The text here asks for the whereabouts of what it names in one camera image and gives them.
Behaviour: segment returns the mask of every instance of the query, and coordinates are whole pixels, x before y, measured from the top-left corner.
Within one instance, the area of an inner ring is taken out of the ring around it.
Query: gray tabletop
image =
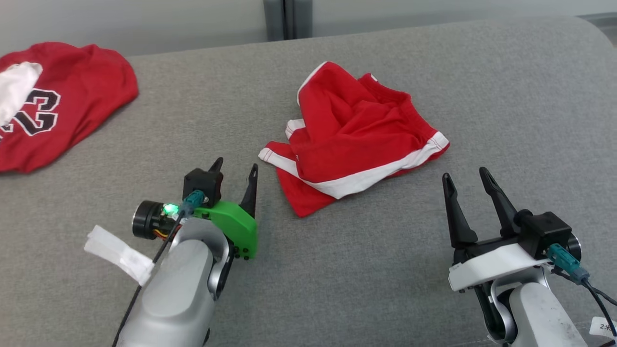
[[[131,234],[135,206],[179,200],[183,175],[217,156],[223,198],[239,202],[258,152],[285,140],[297,88],[325,60],[409,92],[452,145],[304,219],[259,163],[259,253],[234,263],[211,346],[489,345],[475,295],[448,285],[441,188],[450,172],[480,239],[497,236],[482,165],[515,207],[568,222],[592,283],[617,295],[615,58],[596,28],[569,18],[133,57],[137,100],[53,165],[0,175],[0,345],[109,345],[136,284],[86,254],[86,234],[99,224],[153,256],[159,242]],[[601,315],[593,299],[550,284],[586,335]]]

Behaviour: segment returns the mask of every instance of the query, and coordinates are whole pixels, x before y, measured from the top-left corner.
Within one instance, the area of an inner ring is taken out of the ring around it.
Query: red fabric
[[[33,104],[24,104],[18,118],[27,120],[26,114],[31,119],[30,133],[28,124],[15,118],[0,128],[0,172],[31,172],[50,164],[138,94],[137,79],[126,59],[95,45],[36,44],[0,58],[0,71],[22,62],[39,63],[43,72],[31,93]],[[58,95],[55,106],[47,98],[53,93]],[[52,127],[42,131],[53,118]]]
[[[369,73],[356,80],[332,62],[300,89],[299,104],[306,127],[294,131],[289,144],[268,143],[272,152],[262,159],[268,161],[274,153],[286,157],[296,163],[298,176],[310,183],[337,180],[399,161],[430,144],[437,133],[415,110],[409,94],[386,88]],[[437,159],[448,147],[447,142],[437,146],[436,152],[418,165]],[[336,200],[281,168],[276,172],[300,217]]]

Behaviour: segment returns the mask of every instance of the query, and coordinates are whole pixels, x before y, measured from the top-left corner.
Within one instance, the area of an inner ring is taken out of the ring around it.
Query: red garment
[[[0,172],[50,164],[138,94],[126,59],[95,45],[36,44],[0,58],[0,72],[23,62],[43,72],[21,111],[0,127]]]
[[[304,81],[298,105],[302,119],[288,122],[289,144],[272,141],[259,158],[277,167],[300,217],[437,159],[450,146],[409,94],[386,88],[370,73],[356,80],[332,62]]]

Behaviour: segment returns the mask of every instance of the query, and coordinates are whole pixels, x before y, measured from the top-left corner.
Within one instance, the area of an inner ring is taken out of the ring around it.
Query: white tape
[[[607,319],[604,317],[594,317],[591,320],[591,327],[589,328],[589,334],[615,338],[607,322],[608,322]]]
[[[98,225],[88,234],[83,249],[118,265],[141,286],[150,279],[154,268],[152,259],[130,248],[124,241]]]

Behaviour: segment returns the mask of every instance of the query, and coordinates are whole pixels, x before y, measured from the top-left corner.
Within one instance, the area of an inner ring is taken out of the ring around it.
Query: glowing green light
[[[165,204],[163,205],[163,211],[165,211],[166,215],[173,215],[180,211],[180,207],[174,204]]]

